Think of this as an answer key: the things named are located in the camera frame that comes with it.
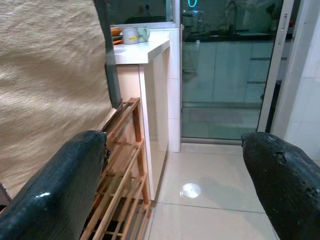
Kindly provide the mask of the chrome kitchen faucet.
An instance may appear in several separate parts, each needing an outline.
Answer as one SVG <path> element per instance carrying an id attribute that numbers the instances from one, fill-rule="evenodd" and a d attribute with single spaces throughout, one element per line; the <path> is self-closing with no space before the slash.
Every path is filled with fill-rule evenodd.
<path id="1" fill-rule="evenodd" d="M 238 20 L 238 6 L 234 0 L 230 0 L 226 5 L 225 17 L 229 24 L 236 28 Z"/>

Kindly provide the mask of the white bar counter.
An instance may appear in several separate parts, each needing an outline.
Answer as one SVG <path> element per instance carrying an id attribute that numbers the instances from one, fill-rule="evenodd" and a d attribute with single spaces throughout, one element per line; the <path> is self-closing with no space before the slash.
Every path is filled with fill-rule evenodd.
<path id="1" fill-rule="evenodd" d="M 120 95 L 139 98 L 148 194 L 156 201 L 169 152 L 181 143 L 181 50 L 178 28 L 153 29 L 147 42 L 114 46 Z"/>

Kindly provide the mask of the glass sliding door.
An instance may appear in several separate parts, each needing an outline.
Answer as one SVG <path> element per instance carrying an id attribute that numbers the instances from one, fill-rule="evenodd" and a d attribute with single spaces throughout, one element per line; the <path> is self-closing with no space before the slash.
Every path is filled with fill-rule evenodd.
<path id="1" fill-rule="evenodd" d="M 238 141 L 265 126 L 284 0 L 180 0 L 181 136 Z"/>

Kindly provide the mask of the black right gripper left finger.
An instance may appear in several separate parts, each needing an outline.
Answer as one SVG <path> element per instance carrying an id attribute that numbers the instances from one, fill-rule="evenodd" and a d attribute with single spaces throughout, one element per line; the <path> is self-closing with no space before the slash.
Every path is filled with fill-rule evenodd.
<path id="1" fill-rule="evenodd" d="M 105 164 L 107 135 L 67 141 L 0 214 L 0 240 L 79 240 Z"/>

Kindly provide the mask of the pale green mug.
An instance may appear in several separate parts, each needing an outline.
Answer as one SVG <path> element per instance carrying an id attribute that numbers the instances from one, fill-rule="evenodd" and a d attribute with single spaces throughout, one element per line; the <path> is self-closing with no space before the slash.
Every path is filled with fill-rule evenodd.
<path id="1" fill-rule="evenodd" d="M 150 30 L 146 26 L 137 27 L 138 42 L 145 43 L 149 41 Z"/>

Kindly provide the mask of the pale kitchen base cabinets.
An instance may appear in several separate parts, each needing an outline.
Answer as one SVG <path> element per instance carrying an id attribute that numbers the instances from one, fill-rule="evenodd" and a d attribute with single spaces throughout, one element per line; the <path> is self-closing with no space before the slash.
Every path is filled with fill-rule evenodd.
<path id="1" fill-rule="evenodd" d="M 182 104 L 263 101 L 273 40 L 266 33 L 194 34 L 182 40 Z"/>

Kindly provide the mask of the aluminium framed window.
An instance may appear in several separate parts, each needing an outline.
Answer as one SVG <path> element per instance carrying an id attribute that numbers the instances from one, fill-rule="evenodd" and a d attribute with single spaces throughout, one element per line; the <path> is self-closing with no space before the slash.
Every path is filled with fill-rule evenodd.
<path id="1" fill-rule="evenodd" d="M 114 25 L 173 21 L 175 0 L 106 0 Z"/>

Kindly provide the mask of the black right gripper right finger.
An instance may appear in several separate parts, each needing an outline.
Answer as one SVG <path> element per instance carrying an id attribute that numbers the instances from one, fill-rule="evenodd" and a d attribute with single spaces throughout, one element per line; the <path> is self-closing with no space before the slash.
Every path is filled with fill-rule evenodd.
<path id="1" fill-rule="evenodd" d="M 245 166 L 280 240 L 320 240 L 320 166 L 265 132 L 241 137 Z"/>

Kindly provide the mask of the wooden slat rack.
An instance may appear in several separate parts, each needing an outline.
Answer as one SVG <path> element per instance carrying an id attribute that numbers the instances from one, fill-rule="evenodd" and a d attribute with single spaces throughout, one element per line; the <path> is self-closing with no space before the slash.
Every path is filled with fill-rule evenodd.
<path id="1" fill-rule="evenodd" d="M 144 240 L 152 202 L 140 123 L 137 97 L 104 127 L 106 166 L 79 240 Z"/>

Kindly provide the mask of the white mug yellow print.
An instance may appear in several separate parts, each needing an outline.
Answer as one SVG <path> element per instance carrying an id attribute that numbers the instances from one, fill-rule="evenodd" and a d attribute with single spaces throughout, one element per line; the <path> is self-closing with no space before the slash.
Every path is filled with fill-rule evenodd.
<path id="1" fill-rule="evenodd" d="M 136 27 L 124 27 L 122 29 L 123 43 L 125 45 L 133 45 L 139 43 L 139 34 Z"/>

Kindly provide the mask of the white framed sliding door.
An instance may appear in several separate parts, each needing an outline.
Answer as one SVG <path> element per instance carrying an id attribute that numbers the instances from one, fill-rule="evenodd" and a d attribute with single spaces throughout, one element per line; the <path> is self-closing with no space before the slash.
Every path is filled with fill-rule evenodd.
<path id="1" fill-rule="evenodd" d="M 294 27 L 290 24 L 295 23 L 300 4 L 301 0 L 265 0 L 260 6 L 270 18 L 268 33 L 272 36 L 273 45 L 257 125 L 258 132 L 269 133 L 272 129 L 280 91 L 277 85 L 279 71 L 286 69 L 281 64 L 283 51 L 287 38 L 293 37 Z M 287 22 L 285 30 L 281 31 L 282 17 L 285 13 L 288 13 Z"/>

